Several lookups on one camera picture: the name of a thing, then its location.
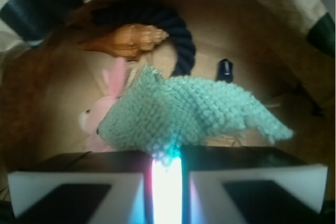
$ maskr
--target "orange seashell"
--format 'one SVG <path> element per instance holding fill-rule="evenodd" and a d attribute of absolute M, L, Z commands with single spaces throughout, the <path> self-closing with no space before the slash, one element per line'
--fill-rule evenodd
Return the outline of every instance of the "orange seashell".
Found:
<path fill-rule="evenodd" d="M 85 51 L 100 51 L 127 60 L 139 60 L 143 51 L 151 51 L 168 37 L 162 29 L 142 24 L 127 24 L 99 38 L 76 43 Z"/>

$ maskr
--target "small blue battery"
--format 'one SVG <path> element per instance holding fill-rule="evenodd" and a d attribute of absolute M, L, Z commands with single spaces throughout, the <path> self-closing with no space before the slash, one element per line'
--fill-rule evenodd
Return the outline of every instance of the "small blue battery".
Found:
<path fill-rule="evenodd" d="M 221 60 L 218 64 L 217 81 L 233 82 L 233 63 L 228 59 Z"/>

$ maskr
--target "glowing light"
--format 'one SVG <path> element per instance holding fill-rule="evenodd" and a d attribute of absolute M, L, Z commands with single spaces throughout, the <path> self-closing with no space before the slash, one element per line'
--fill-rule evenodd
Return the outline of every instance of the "glowing light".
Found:
<path fill-rule="evenodd" d="M 181 159 L 175 158 L 169 168 L 153 161 L 152 188 L 155 224 L 182 222 Z"/>

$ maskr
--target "pink bunny plush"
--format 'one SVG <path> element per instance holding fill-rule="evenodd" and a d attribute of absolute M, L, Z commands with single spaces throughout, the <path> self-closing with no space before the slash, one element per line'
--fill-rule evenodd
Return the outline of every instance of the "pink bunny plush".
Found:
<path fill-rule="evenodd" d="M 126 60 L 116 58 L 112 69 L 103 70 L 103 78 L 108 86 L 108 95 L 96 101 L 90 110 L 79 115 L 80 126 L 89 136 L 86 139 L 86 151 L 110 152 L 113 149 L 107 145 L 96 133 L 98 124 L 106 116 L 109 109 L 117 102 L 126 79 Z"/>

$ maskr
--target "mint green crocheted dolphin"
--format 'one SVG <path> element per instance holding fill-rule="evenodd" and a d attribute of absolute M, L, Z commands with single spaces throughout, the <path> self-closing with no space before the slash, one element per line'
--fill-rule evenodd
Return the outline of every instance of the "mint green crocheted dolphin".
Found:
<path fill-rule="evenodd" d="M 273 144 L 292 137 L 251 93 L 235 84 L 196 77 L 164 79 L 145 66 L 109 110 L 97 132 L 113 148 L 141 150 L 168 164 L 184 144 L 256 128 Z"/>

